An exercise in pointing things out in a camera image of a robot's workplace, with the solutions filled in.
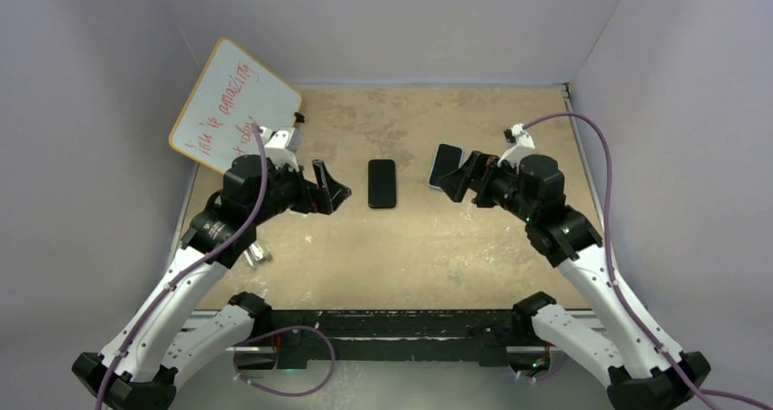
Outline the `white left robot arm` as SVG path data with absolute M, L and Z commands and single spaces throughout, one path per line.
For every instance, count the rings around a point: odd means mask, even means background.
M 248 292 L 234 295 L 194 332 L 180 331 L 203 295 L 255 242 L 258 225 L 287 210 L 330 215 L 351 196 L 322 160 L 313 167 L 309 181 L 302 168 L 260 155 L 233 161 L 149 298 L 100 352 L 82 353 L 73 363 L 97 409 L 167 409 L 182 385 L 227 347 L 259 345 L 279 333 L 272 307 Z

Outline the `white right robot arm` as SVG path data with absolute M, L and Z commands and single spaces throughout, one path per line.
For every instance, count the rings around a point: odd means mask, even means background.
M 513 306 L 511 330 L 519 341 L 540 338 L 563 350 L 601 383 L 615 409 L 675 409 L 694 396 L 690 387 L 706 380 L 709 362 L 685 352 L 623 278 L 612 276 L 598 230 L 565 202 L 555 159 L 532 154 L 511 166 L 474 151 L 438 185 L 455 202 L 473 190 L 477 207 L 501 207 L 524 221 L 531 246 L 582 295 L 604 329 L 571 318 L 539 292 Z

